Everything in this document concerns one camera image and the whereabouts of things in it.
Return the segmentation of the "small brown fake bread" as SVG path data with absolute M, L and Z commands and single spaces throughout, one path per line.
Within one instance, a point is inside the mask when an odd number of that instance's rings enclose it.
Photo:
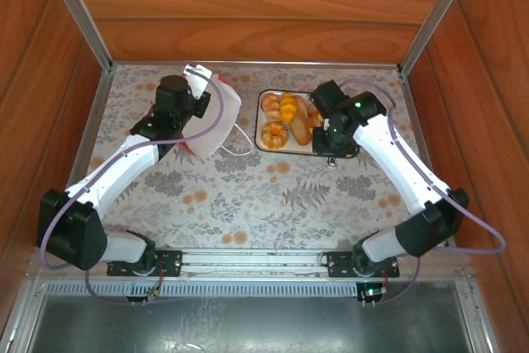
M 315 127 L 321 127 L 324 124 L 324 119 L 316 106 L 312 103 L 307 109 L 308 114 L 308 128 L 312 131 Z

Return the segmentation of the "long oval fake bread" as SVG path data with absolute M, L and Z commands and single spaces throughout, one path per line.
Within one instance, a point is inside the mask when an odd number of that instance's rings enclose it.
M 293 100 L 297 105 L 297 111 L 292 122 L 290 123 L 290 130 L 295 141 L 299 145 L 305 146 L 308 145 L 312 140 L 312 134 L 309 128 L 309 115 L 307 106 L 304 100 L 298 95 L 294 95 Z

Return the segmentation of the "red and white paper bag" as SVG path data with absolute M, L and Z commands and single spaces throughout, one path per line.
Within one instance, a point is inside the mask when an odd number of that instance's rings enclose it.
M 235 89 L 227 84 L 218 74 L 210 74 L 202 70 L 200 71 L 200 74 L 208 76 L 215 83 L 219 88 L 220 95 L 217 94 L 210 83 L 207 85 L 205 93 L 211 94 L 207 109 L 202 118 L 192 117 L 188 121 L 182 131 L 182 137 L 198 135 L 199 133 L 206 131 L 207 128 L 215 122 L 220 112 L 219 98 L 222 98 L 223 101 L 223 112 L 220 121 L 209 132 L 193 140 L 181 142 L 179 145 L 201 160 L 211 157 L 219 148 L 222 148 L 228 154 L 234 156 L 249 155 L 253 151 L 253 143 L 236 124 L 236 119 L 241 108 L 240 96 Z M 233 152 L 223 145 L 234 127 L 237 128 L 248 141 L 250 148 L 247 151 Z

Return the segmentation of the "yellow fake croissant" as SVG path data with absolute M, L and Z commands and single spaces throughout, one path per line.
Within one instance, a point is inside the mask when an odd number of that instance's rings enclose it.
M 285 93 L 279 101 L 280 121 L 283 124 L 290 124 L 295 118 L 298 106 L 291 93 Z

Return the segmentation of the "round striped fake bun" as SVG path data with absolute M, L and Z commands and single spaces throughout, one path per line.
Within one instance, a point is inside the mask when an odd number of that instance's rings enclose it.
M 268 122 L 280 121 L 279 98 L 273 93 L 265 94 L 260 100 L 260 109 Z

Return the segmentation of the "strawberry print tray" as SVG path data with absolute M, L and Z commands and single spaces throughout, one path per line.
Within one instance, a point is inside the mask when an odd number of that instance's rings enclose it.
M 262 91 L 258 96 L 258 105 L 257 105 L 257 111 L 256 111 L 256 119 L 255 119 L 255 145 L 257 148 L 263 151 L 268 152 L 278 152 L 283 154 L 290 154 L 290 155 L 312 155 L 312 156 L 334 156 L 336 158 L 342 158 L 342 159 L 352 159 L 356 157 L 360 153 L 360 149 L 355 149 L 352 153 L 346 154 L 346 155 L 319 155 L 314 152 L 312 152 L 312 141 L 307 145 L 299 145 L 296 140 L 293 138 L 293 135 L 291 133 L 290 127 L 286 126 L 287 132 L 288 132 L 288 140 L 282 148 L 279 149 L 270 149 L 268 146 L 264 144 L 264 142 L 261 140 L 261 133 L 263 128 L 265 128 L 265 125 L 268 123 L 268 120 L 265 116 L 265 111 L 261 109 L 261 102 L 262 99 L 267 94 L 273 94 L 276 95 L 278 98 L 282 97 L 283 94 L 285 94 L 287 91 L 284 90 L 265 90 Z M 303 91 L 293 91 L 290 92 L 292 95 L 298 95 L 300 96 L 305 105 L 307 107 L 311 106 L 311 100 L 310 100 L 310 93 L 309 92 L 303 92 Z

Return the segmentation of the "right small circuit board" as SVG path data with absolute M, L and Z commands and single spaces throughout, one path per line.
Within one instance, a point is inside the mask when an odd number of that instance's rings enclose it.
M 356 284 L 357 300 L 362 307 L 374 307 L 379 303 L 382 297 L 388 292 L 387 287 L 383 283 L 357 283 Z

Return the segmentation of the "small circuit board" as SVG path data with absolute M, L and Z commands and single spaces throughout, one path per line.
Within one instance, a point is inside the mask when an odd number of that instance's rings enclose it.
M 131 286 L 129 294 L 125 297 L 128 303 L 132 306 L 144 307 L 147 303 L 154 301 L 160 295 L 162 282 L 158 281 L 154 284 L 139 284 L 135 283 Z
M 356 284 L 357 300 L 362 307 L 374 307 L 379 303 L 382 297 L 388 292 L 387 287 L 383 283 L 357 283 Z

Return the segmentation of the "shiny metal sheet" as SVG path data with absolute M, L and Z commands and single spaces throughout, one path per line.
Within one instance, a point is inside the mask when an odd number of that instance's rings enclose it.
M 119 308 L 49 298 L 30 353 L 470 353 L 449 288 L 393 303 L 350 298 L 181 298 Z

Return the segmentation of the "aluminium right side rail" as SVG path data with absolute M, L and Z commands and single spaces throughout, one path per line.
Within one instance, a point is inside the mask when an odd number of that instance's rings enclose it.
M 403 97 L 407 106 L 408 115 L 410 117 L 412 131 L 415 136 L 415 142 L 417 145 L 417 155 L 429 169 L 433 169 L 431 158 L 427 149 L 427 144 L 423 135 L 422 126 L 417 113 L 417 108 L 412 97 L 412 90 L 409 85 L 407 76 L 403 72 L 399 72 L 398 76 L 403 85 Z

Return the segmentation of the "aluminium left side rail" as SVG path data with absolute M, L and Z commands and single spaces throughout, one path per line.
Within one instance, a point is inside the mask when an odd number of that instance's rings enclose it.
M 88 114 L 87 121 L 85 123 L 85 128 L 79 143 L 79 148 L 77 149 L 76 156 L 74 158 L 74 163 L 72 165 L 69 178 L 66 183 L 66 188 L 70 185 L 77 183 L 79 180 L 83 179 L 89 168 L 89 163 L 93 153 L 93 148 L 98 136 L 98 129 L 102 120 L 102 115 L 107 103 L 108 94 L 112 86 L 113 72 L 112 71 L 103 71 L 101 73 L 96 93 Z M 41 241 L 43 240 L 45 231 L 49 226 L 51 219 L 53 218 L 48 211 L 47 206 L 45 206 L 45 199 L 49 192 L 46 192 L 43 198 L 41 199 L 40 208 L 39 208 L 39 218 L 38 218 L 38 237 L 37 242 L 38 246 L 41 248 Z

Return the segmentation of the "aluminium back frame rail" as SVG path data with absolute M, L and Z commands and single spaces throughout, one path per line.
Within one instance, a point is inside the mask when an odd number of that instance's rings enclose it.
M 347 62 L 296 62 L 296 61 L 235 61 L 235 60 L 114 60 L 118 65 L 149 65 L 149 66 L 183 66 L 185 64 L 201 64 L 213 67 L 270 67 L 270 68 L 308 68 L 308 69 L 389 69 L 399 70 L 398 64 L 390 63 L 347 63 Z

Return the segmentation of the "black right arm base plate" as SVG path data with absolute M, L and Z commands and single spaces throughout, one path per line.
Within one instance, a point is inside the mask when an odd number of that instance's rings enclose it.
M 328 251 L 322 255 L 322 266 L 330 278 L 397 278 L 400 276 L 396 257 L 373 262 L 361 250 Z

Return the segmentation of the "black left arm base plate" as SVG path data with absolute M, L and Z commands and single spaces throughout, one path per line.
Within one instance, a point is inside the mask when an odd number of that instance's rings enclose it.
M 181 250 L 149 250 L 138 262 L 113 261 L 107 263 L 111 277 L 179 277 L 183 252 Z

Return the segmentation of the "aluminium mounting rail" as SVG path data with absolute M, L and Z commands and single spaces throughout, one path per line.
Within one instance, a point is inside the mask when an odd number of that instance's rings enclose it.
M 376 281 L 382 277 L 351 276 L 330 278 L 322 264 L 326 262 L 316 249 L 307 250 L 267 250 L 267 249 L 193 249 L 183 248 L 183 261 L 179 277 L 164 277 L 168 282 L 338 282 Z M 398 258 L 399 277 L 388 278 L 389 282 L 409 282 L 416 271 L 417 259 L 411 256 Z M 108 276 L 107 265 L 98 264 L 90 270 L 93 284 L 103 282 L 128 282 L 133 284 L 153 284 L 155 276 Z M 430 251 L 421 258 L 421 266 L 416 281 L 459 281 L 472 280 L 476 276 L 470 259 L 466 255 Z M 48 270 L 40 265 L 39 251 L 31 256 L 23 281 L 41 283 L 46 281 L 84 280 L 84 272 L 74 267 L 61 270 Z

